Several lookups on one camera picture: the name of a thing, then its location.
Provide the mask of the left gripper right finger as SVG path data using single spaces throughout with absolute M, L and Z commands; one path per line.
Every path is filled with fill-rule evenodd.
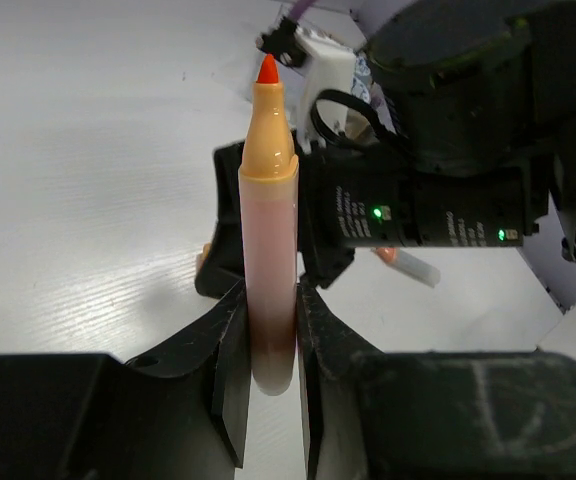
M 576 360 L 385 353 L 297 291 L 310 479 L 576 479 Z

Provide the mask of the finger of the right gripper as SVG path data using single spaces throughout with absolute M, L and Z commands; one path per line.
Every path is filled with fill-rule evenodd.
M 210 247 L 196 274 L 198 294 L 220 299 L 244 278 L 238 170 L 243 142 L 213 152 L 217 187 L 217 218 Z

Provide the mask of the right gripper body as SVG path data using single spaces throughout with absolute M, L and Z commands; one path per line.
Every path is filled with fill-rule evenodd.
M 576 1 L 416 1 L 364 54 L 391 121 L 332 89 L 374 137 L 336 134 L 302 163 L 304 283 L 326 288 L 358 248 L 517 248 L 555 209 L 576 263 Z

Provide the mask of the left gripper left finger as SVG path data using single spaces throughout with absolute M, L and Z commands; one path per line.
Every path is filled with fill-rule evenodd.
M 0 479 L 231 479 L 250 383 L 242 284 L 128 362 L 0 355 Z

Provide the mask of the pink orange highlighter marker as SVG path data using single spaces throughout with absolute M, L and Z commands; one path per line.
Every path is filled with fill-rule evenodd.
M 259 389 L 278 396 L 291 383 L 296 348 L 299 158 L 270 54 L 252 93 L 238 172 L 251 365 Z

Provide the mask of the blue patterned tape roll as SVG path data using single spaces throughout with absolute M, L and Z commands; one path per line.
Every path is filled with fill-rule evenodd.
M 351 93 L 377 109 L 383 103 L 381 87 L 374 81 L 364 55 L 357 55 Z

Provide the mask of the orange marker cap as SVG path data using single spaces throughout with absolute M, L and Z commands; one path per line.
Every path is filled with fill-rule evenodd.
M 210 253 L 211 250 L 211 243 L 206 243 L 203 245 L 202 250 L 197 254 L 196 259 L 195 259 L 195 272 L 199 273 L 199 271 L 201 270 L 208 254 Z

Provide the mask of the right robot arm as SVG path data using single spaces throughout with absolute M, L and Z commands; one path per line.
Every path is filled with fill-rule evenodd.
M 380 5 L 363 46 L 390 123 L 318 93 L 298 146 L 302 282 L 358 248 L 515 248 L 555 208 L 576 262 L 576 1 Z

